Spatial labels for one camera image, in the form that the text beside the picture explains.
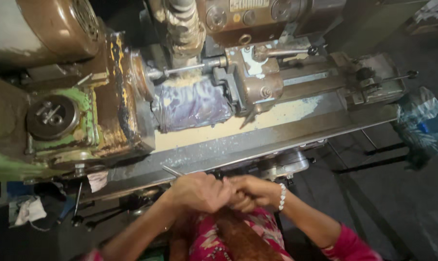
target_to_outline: hand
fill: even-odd
[[[174,207],[214,213],[227,204],[235,191],[227,179],[222,182],[214,175],[196,172],[180,177],[166,193]]]
[[[280,205],[281,187],[277,183],[251,175],[236,176],[229,181],[237,190],[229,201],[233,209],[250,212],[256,206],[272,205],[278,208]]]

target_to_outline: woman's right hand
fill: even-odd
[[[280,205],[281,187],[279,184],[262,180],[252,175],[235,176],[229,179],[237,192],[231,197],[229,205],[242,212],[250,212],[256,206]]]

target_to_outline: black floor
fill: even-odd
[[[418,70],[410,89],[426,86],[438,98],[438,33],[408,36],[399,29],[377,47],[387,51],[402,72]],[[366,129],[378,147],[399,142],[389,124]],[[350,167],[399,156],[407,149],[368,158],[373,147],[360,131],[330,140]],[[296,192],[304,201],[355,229],[388,260],[438,260],[438,158],[420,172],[404,170],[406,163],[335,176],[341,161],[330,147],[310,151],[317,162],[295,175]],[[114,202],[102,203],[101,208]],[[59,229],[39,232],[30,226],[7,229],[7,208],[0,209],[0,260],[67,261],[89,251],[127,224],[121,215],[88,233],[67,220]],[[296,259],[310,260],[299,248],[304,240],[283,221],[287,249]]]

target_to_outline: machine label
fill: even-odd
[[[269,6],[269,0],[230,0],[230,12],[251,10]]]

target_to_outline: white bracelet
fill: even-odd
[[[287,193],[287,188],[282,183],[280,183],[280,187],[281,187],[280,206],[278,206],[278,210],[282,211],[283,205],[285,204],[285,194]]]

